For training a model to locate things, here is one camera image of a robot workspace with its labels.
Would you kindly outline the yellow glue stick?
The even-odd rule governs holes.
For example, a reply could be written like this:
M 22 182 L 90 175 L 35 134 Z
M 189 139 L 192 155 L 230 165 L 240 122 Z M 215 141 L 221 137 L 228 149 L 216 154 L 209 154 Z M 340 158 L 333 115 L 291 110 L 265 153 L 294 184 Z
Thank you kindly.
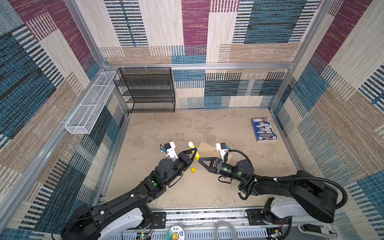
M 190 147 L 191 150 L 193 150 L 193 154 L 195 156 L 195 160 L 198 161 L 200 159 L 200 155 L 198 153 L 198 149 L 193 144 L 193 142 L 188 142 L 188 146 Z

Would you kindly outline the manila paper envelope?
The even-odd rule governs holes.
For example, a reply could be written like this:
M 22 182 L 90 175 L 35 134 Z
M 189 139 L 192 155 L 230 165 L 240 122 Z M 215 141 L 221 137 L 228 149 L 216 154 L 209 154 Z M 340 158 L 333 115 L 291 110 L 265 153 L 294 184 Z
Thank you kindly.
M 201 142 L 198 146 L 198 153 L 200 157 L 218 157 L 221 159 L 220 153 L 216 150 L 216 145 L 211 146 L 204 142 Z M 231 160 L 231 155 L 228 155 L 228 162 Z

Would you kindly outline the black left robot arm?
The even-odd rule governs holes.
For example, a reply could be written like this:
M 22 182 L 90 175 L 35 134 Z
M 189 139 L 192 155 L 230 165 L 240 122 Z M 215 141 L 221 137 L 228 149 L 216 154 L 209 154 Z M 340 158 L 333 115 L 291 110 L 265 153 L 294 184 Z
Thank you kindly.
M 153 222 L 148 204 L 175 185 L 193 163 L 197 149 L 182 151 L 176 160 L 162 159 L 137 187 L 109 202 L 78 207 L 57 227 L 63 240 L 106 240 L 127 229 L 147 228 Z

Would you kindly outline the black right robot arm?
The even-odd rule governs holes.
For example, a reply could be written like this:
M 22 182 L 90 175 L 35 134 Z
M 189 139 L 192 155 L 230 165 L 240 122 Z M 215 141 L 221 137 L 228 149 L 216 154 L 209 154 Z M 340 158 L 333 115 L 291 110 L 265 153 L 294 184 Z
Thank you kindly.
M 271 196 L 263 209 L 268 222 L 310 216 L 323 223 L 333 223 L 335 211 L 348 201 L 347 191 L 340 184 L 306 171 L 285 177 L 256 175 L 247 156 L 234 166 L 217 157 L 201 157 L 198 162 L 210 173 L 238 181 L 238 195 L 243 201 L 250 196 Z

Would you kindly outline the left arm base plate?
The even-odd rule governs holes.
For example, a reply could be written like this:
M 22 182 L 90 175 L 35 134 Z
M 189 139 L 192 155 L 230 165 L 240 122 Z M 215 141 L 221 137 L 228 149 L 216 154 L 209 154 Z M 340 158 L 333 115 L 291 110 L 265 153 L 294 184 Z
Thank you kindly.
M 141 227 L 143 229 L 164 229 L 166 220 L 166 212 L 153 212 L 150 216 L 144 217 Z

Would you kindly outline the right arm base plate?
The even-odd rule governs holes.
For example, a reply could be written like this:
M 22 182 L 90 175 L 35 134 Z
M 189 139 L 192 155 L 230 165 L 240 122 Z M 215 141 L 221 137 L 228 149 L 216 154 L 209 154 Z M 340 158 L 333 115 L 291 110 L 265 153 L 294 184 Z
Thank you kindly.
M 261 225 L 288 225 L 290 220 L 289 217 L 279 219 L 277 217 L 269 216 L 266 217 L 263 213 L 263 209 L 246 209 L 244 217 L 248 220 L 250 226 L 261 226 Z

